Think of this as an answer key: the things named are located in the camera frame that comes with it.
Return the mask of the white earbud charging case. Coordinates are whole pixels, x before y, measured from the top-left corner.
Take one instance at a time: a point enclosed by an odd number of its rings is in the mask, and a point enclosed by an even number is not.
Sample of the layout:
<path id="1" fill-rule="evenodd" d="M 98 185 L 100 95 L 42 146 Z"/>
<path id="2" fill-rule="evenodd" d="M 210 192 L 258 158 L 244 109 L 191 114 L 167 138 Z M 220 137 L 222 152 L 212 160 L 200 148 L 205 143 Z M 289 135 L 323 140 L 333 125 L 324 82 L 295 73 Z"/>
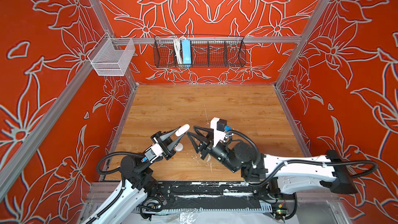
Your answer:
<path id="1" fill-rule="evenodd" d="M 189 129 L 190 129 L 190 125 L 185 124 L 177 129 L 177 131 L 175 132 L 175 135 L 177 137 L 183 136 L 186 132 L 189 131 Z"/>

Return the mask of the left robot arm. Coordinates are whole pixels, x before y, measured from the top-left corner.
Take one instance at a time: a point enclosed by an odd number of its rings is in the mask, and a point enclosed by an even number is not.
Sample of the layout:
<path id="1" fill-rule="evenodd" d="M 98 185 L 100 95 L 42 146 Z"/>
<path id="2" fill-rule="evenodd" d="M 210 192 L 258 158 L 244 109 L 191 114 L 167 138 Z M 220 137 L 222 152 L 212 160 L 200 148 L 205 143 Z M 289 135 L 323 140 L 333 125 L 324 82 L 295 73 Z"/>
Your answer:
<path id="1" fill-rule="evenodd" d="M 109 175 L 119 172 L 121 181 L 104 203 L 83 223 L 120 224 L 136 208 L 146 218 L 162 211 L 164 204 L 161 197 L 156 196 L 158 181 L 153 178 L 150 166 L 163 159 L 171 159 L 176 154 L 175 148 L 189 129 L 190 126 L 185 124 L 172 131 L 159 131 L 151 137 L 153 144 L 141 153 L 115 151 L 103 157 L 97 163 L 97 173 Z M 103 171 L 102 163 L 114 156 L 123 156 L 120 166 Z"/>

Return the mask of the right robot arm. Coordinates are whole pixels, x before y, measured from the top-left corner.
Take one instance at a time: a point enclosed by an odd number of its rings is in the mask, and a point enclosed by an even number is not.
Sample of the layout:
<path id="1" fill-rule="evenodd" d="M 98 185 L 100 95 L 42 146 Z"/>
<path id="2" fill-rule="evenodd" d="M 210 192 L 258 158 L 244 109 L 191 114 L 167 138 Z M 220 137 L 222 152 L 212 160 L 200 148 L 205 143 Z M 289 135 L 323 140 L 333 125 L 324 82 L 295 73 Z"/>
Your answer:
<path id="1" fill-rule="evenodd" d="M 334 150 L 308 158 L 262 154 L 248 136 L 235 130 L 195 126 L 187 136 L 202 159 L 211 156 L 231 172 L 240 172 L 250 187 L 267 188 L 276 194 L 292 195 L 317 188 L 327 188 L 334 194 L 356 194 L 353 180 L 378 169 L 371 160 L 343 161 Z"/>

